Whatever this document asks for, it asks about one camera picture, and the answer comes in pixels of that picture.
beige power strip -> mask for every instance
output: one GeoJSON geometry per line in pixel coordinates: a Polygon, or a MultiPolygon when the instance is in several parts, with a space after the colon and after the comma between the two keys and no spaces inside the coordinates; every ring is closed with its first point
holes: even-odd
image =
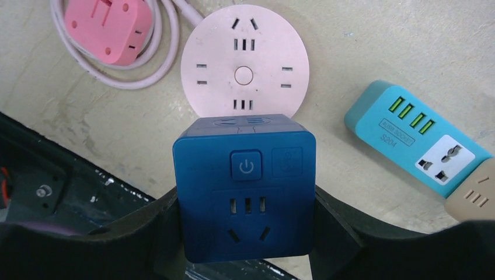
{"type": "Polygon", "coordinates": [[[495,220],[495,159],[487,159],[447,198],[454,219],[495,220]]]}

light blue power strip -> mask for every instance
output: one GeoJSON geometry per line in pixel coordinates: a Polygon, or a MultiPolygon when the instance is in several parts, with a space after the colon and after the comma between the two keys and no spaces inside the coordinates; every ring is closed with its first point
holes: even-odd
{"type": "Polygon", "coordinates": [[[492,155],[403,87],[371,83],[345,116],[364,142],[448,197],[492,155]]]}

s204 label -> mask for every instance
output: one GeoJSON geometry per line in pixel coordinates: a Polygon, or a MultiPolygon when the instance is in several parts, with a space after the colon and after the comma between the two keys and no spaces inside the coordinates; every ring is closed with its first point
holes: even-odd
{"type": "Polygon", "coordinates": [[[397,142],[394,142],[393,138],[387,136],[386,134],[383,134],[382,138],[380,138],[380,139],[382,139],[382,141],[384,141],[385,143],[387,143],[388,145],[390,145],[392,147],[395,147],[395,145],[397,145],[397,142]]]}

screw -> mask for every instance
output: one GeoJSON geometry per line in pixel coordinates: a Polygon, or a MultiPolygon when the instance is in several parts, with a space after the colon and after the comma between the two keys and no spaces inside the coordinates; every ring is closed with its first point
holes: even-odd
{"type": "Polygon", "coordinates": [[[46,191],[44,189],[42,189],[42,188],[39,188],[39,189],[36,190],[36,195],[38,197],[45,197],[46,196],[46,191]]]}
{"type": "Polygon", "coordinates": [[[36,195],[38,197],[49,197],[51,196],[52,190],[49,185],[41,185],[40,188],[36,190],[36,195]]]}

three-pin socket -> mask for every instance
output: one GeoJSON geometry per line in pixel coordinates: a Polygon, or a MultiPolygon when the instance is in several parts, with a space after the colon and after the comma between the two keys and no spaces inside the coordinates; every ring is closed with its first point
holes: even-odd
{"type": "Polygon", "coordinates": [[[416,167],[440,185],[461,172],[475,155],[449,135],[444,135],[417,162],[416,167]]]}

